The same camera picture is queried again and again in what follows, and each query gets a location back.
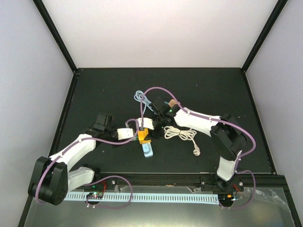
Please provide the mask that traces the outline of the yellow cube socket adapter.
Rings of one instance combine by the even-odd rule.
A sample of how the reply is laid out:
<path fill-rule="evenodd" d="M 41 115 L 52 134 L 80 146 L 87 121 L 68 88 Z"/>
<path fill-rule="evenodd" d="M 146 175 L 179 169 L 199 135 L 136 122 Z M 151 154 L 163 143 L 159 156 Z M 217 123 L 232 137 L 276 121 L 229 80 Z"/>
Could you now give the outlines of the yellow cube socket adapter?
<path fill-rule="evenodd" d="M 144 128 L 143 130 L 139 130 L 139 132 L 138 132 L 138 141 L 139 141 L 140 144 L 146 143 L 146 142 L 144 141 L 144 138 L 145 138 L 147 135 L 149 135 L 149 129 Z"/>

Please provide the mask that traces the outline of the light blue power strip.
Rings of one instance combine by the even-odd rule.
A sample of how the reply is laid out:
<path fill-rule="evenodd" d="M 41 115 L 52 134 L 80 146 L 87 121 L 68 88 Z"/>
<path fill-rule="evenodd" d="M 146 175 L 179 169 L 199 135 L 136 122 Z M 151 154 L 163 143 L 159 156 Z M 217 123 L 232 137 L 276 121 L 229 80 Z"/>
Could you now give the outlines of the light blue power strip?
<path fill-rule="evenodd" d="M 146 158 L 153 156 L 152 145 L 150 142 L 142 144 L 142 149 L 143 149 L 143 154 Z"/>

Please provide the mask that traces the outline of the peach dragon cube adapter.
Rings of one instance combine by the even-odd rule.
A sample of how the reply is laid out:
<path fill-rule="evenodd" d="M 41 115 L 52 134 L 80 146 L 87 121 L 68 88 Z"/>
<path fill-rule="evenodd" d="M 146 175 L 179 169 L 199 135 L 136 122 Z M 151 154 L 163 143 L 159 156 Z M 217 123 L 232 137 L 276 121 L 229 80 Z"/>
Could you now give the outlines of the peach dragon cube adapter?
<path fill-rule="evenodd" d="M 173 107 L 174 105 L 177 105 L 177 102 L 174 100 L 174 99 L 171 99 L 169 102 L 168 102 L 168 105 L 170 107 Z"/>

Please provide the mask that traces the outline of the light blue plug adapter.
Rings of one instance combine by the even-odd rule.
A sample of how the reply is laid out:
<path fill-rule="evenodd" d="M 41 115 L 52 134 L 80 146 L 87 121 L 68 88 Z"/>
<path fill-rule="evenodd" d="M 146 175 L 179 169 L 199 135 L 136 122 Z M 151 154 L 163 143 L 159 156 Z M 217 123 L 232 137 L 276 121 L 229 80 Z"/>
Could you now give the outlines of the light blue plug adapter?
<path fill-rule="evenodd" d="M 149 156 L 149 155 L 152 154 L 151 143 L 142 144 L 142 148 L 143 148 L 143 153 L 144 153 L 145 156 Z"/>

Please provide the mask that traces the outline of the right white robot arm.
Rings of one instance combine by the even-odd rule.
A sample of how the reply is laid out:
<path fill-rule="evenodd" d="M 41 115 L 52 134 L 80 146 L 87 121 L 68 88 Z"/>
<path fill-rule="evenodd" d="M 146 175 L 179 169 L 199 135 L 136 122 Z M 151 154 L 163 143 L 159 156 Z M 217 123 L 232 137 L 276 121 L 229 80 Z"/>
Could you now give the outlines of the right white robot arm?
<path fill-rule="evenodd" d="M 220 156 L 216 172 L 215 185 L 225 191 L 232 186 L 232 177 L 237 172 L 242 150 L 247 143 L 246 131 L 229 114 L 211 116 L 180 107 L 175 100 L 165 103 L 156 99 L 150 103 L 156 114 L 155 119 L 141 117 L 138 119 L 141 129 L 157 132 L 172 127 L 189 128 L 209 136 L 217 146 Z"/>

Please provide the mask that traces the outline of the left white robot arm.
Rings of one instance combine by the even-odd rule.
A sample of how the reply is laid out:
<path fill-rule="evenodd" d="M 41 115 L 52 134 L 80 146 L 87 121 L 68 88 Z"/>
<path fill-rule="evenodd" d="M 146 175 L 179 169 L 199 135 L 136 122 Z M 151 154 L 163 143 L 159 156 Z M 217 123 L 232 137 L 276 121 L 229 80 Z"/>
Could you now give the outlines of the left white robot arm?
<path fill-rule="evenodd" d="M 99 113 L 96 121 L 81 133 L 75 141 L 51 157 L 36 160 L 28 187 L 28 195 L 39 202 L 59 205 L 68 192 L 84 184 L 91 189 L 101 185 L 97 168 L 85 165 L 72 171 L 73 166 L 101 142 L 118 141 L 117 127 L 112 125 L 111 114 Z"/>

